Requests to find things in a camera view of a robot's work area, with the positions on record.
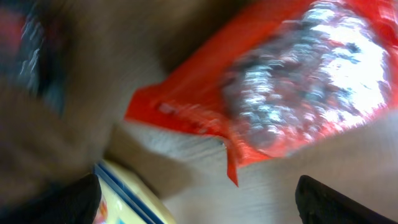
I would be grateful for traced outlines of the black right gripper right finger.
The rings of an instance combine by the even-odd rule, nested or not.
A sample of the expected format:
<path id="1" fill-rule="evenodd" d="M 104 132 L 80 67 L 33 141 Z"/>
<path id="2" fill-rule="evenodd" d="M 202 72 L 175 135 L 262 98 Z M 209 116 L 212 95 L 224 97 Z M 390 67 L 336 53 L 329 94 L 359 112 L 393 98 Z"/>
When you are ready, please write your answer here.
<path id="1" fill-rule="evenodd" d="M 298 180 L 295 203 L 303 224 L 397 224 L 308 175 Z"/>

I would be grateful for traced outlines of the black snack packet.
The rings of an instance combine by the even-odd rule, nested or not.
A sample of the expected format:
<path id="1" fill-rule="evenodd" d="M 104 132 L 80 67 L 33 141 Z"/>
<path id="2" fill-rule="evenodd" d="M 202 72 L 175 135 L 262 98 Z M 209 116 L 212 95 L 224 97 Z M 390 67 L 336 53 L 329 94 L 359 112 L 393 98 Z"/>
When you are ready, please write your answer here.
<path id="1" fill-rule="evenodd" d="M 41 2 L 1 1 L 1 77 L 59 115 L 65 108 L 67 43 L 62 23 Z"/>

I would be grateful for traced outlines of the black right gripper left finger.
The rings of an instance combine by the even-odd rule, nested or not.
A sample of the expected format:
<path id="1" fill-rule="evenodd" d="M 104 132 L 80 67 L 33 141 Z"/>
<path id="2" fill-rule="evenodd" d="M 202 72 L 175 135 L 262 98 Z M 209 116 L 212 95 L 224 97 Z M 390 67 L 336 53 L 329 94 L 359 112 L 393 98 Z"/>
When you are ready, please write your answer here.
<path id="1" fill-rule="evenodd" d="M 1 224 L 92 224 L 102 191 L 98 177 L 84 178 L 9 212 L 1 213 Z"/>

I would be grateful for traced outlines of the orange red snack bag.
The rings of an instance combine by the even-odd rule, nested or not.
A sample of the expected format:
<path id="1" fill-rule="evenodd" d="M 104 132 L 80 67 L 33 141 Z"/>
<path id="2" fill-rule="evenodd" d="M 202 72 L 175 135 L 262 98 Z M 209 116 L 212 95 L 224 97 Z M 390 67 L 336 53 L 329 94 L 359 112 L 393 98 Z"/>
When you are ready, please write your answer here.
<path id="1" fill-rule="evenodd" d="M 397 108 L 397 3 L 258 1 L 135 91 L 125 119 L 222 138 L 227 175 Z"/>

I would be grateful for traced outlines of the beige chips bag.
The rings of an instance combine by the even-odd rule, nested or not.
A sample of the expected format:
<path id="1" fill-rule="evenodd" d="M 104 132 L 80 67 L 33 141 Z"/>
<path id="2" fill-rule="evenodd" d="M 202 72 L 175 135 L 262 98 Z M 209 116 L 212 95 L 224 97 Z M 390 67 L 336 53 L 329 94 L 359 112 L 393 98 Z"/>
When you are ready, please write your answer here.
<path id="1" fill-rule="evenodd" d="M 103 160 L 93 168 L 101 187 L 94 222 L 100 224 L 176 224 L 170 211 L 132 171 Z"/>

